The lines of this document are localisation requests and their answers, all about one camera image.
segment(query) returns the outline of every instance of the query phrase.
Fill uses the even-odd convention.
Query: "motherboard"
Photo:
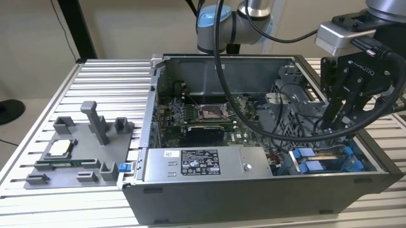
[[[240,122],[225,100],[218,104],[197,102],[197,98],[186,96],[174,97],[166,104],[158,105],[161,148],[229,145],[269,147],[269,140],[257,137]],[[248,120],[260,127],[253,101],[246,96],[237,96],[234,102]]]

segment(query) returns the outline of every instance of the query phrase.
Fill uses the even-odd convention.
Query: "barcode sticker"
[[[164,157],[166,158],[177,158],[180,152],[178,151],[164,151]]]

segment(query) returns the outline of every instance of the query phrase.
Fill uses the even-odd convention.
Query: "motherboard chip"
[[[221,119],[221,109],[217,105],[204,105],[201,106],[201,118],[202,119]]]

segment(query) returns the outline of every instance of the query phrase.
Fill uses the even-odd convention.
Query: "black floor stand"
[[[25,105],[17,100],[0,102],[0,125],[9,123],[18,118],[25,111]]]

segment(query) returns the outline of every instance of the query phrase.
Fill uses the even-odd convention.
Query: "black pole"
[[[80,58],[97,58],[78,0],[57,0]]]
[[[226,44],[226,47],[225,47],[226,54],[233,54],[233,55],[238,54],[240,47],[241,47],[240,44]]]

